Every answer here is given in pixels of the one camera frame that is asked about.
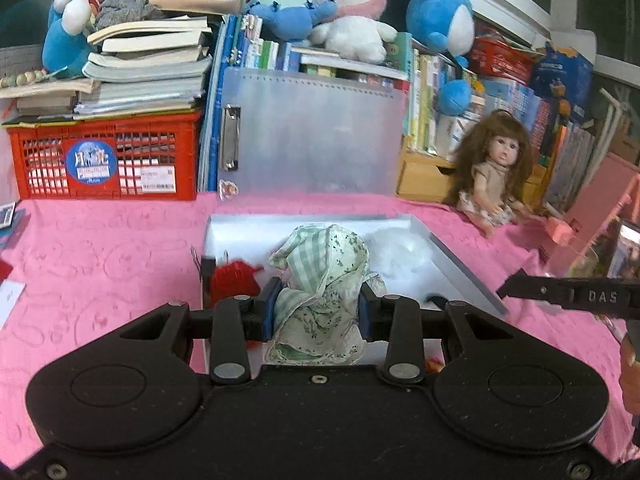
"white bunny plush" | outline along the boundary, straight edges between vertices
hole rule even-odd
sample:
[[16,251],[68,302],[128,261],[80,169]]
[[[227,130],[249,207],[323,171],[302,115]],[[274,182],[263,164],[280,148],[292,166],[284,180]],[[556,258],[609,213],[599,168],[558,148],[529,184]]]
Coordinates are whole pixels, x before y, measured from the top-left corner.
[[329,23],[314,28],[309,39],[323,44],[327,50],[345,59],[380,64],[385,60],[383,41],[393,41],[398,32],[377,21],[386,7],[386,0],[333,0],[338,12]]

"doll's brown hair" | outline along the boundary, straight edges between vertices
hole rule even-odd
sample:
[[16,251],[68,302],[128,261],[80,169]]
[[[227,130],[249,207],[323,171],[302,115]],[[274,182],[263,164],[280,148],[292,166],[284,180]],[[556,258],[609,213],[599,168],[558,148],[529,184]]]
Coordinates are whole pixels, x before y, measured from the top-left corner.
[[513,196],[516,200],[522,200],[522,189],[533,167],[529,134],[520,121],[510,113],[505,110],[496,110],[471,128],[458,145],[455,152],[455,181],[445,203],[455,206],[458,203],[460,191],[473,190],[474,179],[471,168],[485,161],[489,143],[494,137],[507,137],[518,142],[518,160],[509,170],[503,199]]

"white fluffy cloth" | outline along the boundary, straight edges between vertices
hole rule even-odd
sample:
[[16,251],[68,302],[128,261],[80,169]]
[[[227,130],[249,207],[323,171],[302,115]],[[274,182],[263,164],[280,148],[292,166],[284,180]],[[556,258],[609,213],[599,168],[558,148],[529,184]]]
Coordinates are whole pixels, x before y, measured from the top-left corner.
[[337,52],[343,59],[380,64],[385,60],[383,41],[395,40],[398,32],[386,23],[364,16],[344,16],[314,28],[309,39]]
[[431,265],[427,240],[406,229],[381,229],[365,238],[369,267],[385,282],[388,294],[400,294],[423,302],[431,292],[426,277]]

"red plastic crate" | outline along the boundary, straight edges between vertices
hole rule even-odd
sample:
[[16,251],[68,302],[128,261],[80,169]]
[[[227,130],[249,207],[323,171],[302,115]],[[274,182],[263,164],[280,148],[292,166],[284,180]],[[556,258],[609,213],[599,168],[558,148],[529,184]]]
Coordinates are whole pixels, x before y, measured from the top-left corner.
[[195,200],[200,115],[8,124],[20,198]]
[[478,27],[469,69],[479,76],[505,77],[528,86],[535,63],[533,57],[511,48],[494,28]]

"pink tablecloth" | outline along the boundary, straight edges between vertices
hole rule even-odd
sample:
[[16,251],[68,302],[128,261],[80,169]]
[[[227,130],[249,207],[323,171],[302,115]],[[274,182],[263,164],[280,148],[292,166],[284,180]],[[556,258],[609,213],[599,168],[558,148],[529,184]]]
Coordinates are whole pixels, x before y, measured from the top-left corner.
[[[9,466],[40,446],[24,406],[26,386],[37,370],[167,301],[198,304],[190,245],[201,246],[212,213],[410,213],[490,290],[523,264],[536,268],[534,248],[543,235],[534,222],[501,228],[487,241],[443,206],[377,196],[220,203],[207,195],[194,203],[42,201],[24,207],[30,223],[17,246],[2,253],[15,266],[11,279],[27,284],[0,332],[0,461]],[[615,339],[590,314],[553,316],[530,301],[505,303],[511,323],[582,359],[606,379],[610,407],[596,446],[612,461],[629,458],[631,416],[622,407]],[[200,357],[194,367],[201,365]]]

